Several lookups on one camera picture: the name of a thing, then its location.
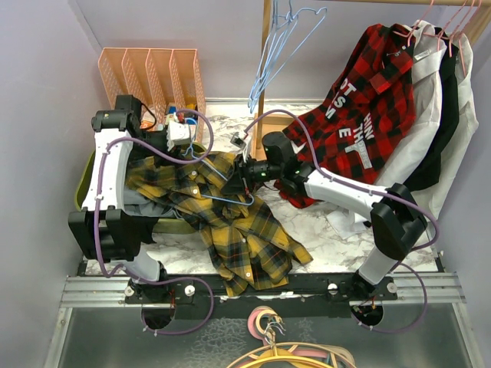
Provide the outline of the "single blue wire hanger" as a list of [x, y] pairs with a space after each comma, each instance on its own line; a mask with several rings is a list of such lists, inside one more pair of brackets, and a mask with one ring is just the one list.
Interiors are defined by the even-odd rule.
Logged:
[[[204, 166], [206, 166], [211, 172], [215, 173], [217, 176], [219, 176], [222, 179], [223, 184], [226, 183], [227, 177], [223, 173], [221, 173], [208, 159], [208, 152], [207, 150], [205, 153], [203, 153], [201, 156], [196, 156], [194, 152], [194, 143], [196, 142], [197, 138], [197, 133], [198, 133], [198, 119], [192, 118], [192, 117], [185, 117], [185, 113], [182, 113], [183, 115], [183, 123], [188, 126], [189, 128], [189, 136], [190, 136], [190, 143], [188, 148], [186, 149], [186, 152], [183, 154], [184, 157], [191, 157], [192, 159], [187, 161], [188, 164], [190, 164], [192, 161], [196, 163], [202, 163]], [[213, 195], [203, 195], [203, 197], [208, 198], [208, 199], [215, 199], [219, 200], [221, 202], [228, 202], [232, 204], [237, 204], [237, 205], [245, 205], [245, 206], [251, 206], [254, 203], [254, 196], [249, 194], [245, 194], [246, 197], [249, 198], [248, 202], [239, 202], [236, 200], [232, 199], [226, 199], [223, 197], [217, 197]]]

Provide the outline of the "yellow plaid shirt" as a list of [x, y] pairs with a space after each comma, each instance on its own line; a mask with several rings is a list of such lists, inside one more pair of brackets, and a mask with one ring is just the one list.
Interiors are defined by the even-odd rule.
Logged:
[[[207, 159], [231, 176], [234, 154], [212, 152]], [[136, 160], [127, 167], [126, 184], [154, 202], [171, 205], [198, 231], [229, 296], [247, 287], [284, 286], [294, 261], [306, 265], [313, 259], [257, 195], [251, 206], [203, 197], [249, 201], [245, 195], [221, 194], [222, 179], [202, 163], [172, 165], [155, 156]]]

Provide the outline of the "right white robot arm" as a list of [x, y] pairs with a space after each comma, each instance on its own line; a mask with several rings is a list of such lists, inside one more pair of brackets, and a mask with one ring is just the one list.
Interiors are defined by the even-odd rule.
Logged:
[[386, 274], [406, 258], [427, 228], [424, 214], [416, 208], [404, 185], [385, 189], [317, 169], [313, 163], [297, 158], [291, 141], [282, 132], [262, 138], [264, 160], [250, 156], [251, 139], [247, 133], [235, 133], [231, 142], [240, 152], [232, 175], [222, 188], [224, 195], [248, 195], [264, 182], [276, 180], [281, 190], [294, 199], [330, 202], [370, 222], [374, 248], [352, 276], [351, 293], [355, 297], [369, 300], [377, 294]]

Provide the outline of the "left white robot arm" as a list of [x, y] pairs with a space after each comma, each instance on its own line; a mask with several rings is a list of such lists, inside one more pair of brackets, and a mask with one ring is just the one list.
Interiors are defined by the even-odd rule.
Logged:
[[142, 108], [136, 97], [119, 95], [114, 109], [92, 118], [96, 150], [90, 185], [80, 210], [69, 214], [68, 226], [84, 256], [98, 261], [104, 275], [111, 262], [116, 271], [129, 273], [128, 299], [157, 304], [170, 300], [170, 285], [164, 266], [141, 248], [152, 243], [157, 219], [124, 210], [127, 161], [141, 132]]

